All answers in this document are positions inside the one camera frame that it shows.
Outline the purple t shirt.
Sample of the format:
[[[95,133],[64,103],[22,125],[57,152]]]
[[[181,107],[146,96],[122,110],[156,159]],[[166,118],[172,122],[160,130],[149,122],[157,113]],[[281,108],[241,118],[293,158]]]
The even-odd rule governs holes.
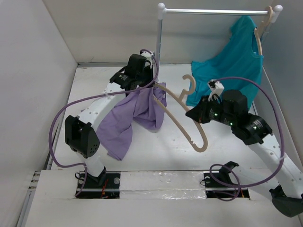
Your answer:
[[[133,121],[150,131],[161,128],[165,112],[155,98],[167,106],[166,92],[159,87],[131,92],[101,121],[96,134],[109,156],[119,161],[125,157],[132,143]]]

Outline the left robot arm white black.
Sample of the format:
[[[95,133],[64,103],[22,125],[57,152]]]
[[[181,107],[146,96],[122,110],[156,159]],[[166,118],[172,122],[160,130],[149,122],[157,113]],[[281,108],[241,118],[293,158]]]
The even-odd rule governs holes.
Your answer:
[[[96,99],[77,116],[69,115],[65,120],[65,143],[85,163],[89,182],[94,187],[103,186],[106,180],[106,168],[98,154],[97,128],[110,110],[126,97],[124,91],[144,87],[153,80],[153,60],[154,54],[150,51],[132,54],[127,65],[110,78],[105,97]]]

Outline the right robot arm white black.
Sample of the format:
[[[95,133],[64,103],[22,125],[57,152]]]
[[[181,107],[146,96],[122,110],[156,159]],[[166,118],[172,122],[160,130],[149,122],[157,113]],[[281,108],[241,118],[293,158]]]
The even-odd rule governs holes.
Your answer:
[[[221,99],[216,100],[216,97],[202,96],[186,116],[200,124],[216,121],[230,126],[232,133],[262,159],[272,174],[261,180],[230,161],[221,166],[218,178],[212,178],[230,188],[252,187],[269,198],[274,207],[287,217],[301,214],[303,174],[286,155],[284,145],[278,145],[272,129],[263,118],[249,113],[247,98],[240,91],[227,90]]]

